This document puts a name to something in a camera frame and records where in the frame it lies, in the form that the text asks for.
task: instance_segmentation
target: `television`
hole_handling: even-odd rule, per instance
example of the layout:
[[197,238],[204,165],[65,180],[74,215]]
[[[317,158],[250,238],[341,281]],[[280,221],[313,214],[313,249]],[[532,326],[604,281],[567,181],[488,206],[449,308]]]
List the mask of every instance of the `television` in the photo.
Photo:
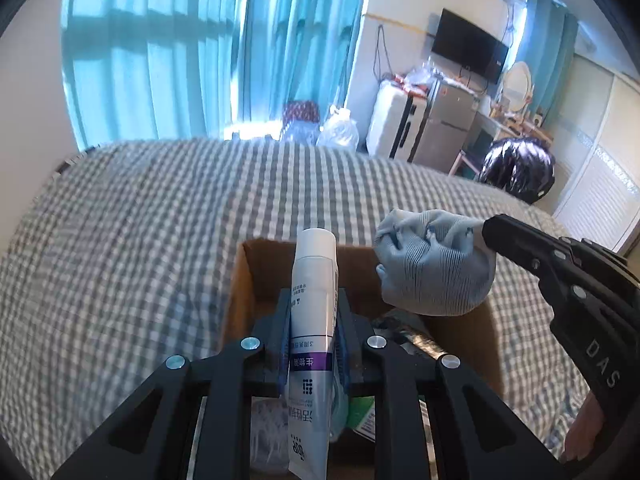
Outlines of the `television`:
[[497,83],[509,47],[461,16],[442,9],[431,51]]

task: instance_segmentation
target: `white toothpaste cap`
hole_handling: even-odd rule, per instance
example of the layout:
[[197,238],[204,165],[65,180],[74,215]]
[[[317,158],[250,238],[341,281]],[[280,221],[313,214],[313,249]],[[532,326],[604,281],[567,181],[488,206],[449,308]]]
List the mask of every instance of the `white toothpaste cap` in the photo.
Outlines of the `white toothpaste cap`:
[[335,236],[326,229],[305,229],[298,233],[295,260],[306,256],[322,256],[337,261],[335,256]]

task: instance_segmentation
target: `rolled sock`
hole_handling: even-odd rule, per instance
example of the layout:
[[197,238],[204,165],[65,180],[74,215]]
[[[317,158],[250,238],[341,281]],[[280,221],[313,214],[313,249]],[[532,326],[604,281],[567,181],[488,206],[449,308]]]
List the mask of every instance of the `rolled sock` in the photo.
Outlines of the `rolled sock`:
[[461,316],[482,303],[495,276],[482,224],[440,210],[389,213],[374,240],[385,303],[428,316]]

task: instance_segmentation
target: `gray mini fridge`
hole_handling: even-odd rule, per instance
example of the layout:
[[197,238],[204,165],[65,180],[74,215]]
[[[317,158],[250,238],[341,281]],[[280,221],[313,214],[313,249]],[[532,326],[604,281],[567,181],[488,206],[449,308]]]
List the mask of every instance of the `gray mini fridge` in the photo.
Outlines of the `gray mini fridge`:
[[428,106],[412,162],[449,173],[465,144],[478,102],[467,90],[438,81],[431,89]]

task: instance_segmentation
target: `black plastic bag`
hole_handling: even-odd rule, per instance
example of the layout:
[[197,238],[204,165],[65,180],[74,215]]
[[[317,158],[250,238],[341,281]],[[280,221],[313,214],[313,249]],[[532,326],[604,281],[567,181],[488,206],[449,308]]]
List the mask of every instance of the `black plastic bag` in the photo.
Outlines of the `black plastic bag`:
[[478,181],[533,204],[545,196],[556,181],[555,163],[554,156],[539,139],[498,140],[484,158]]

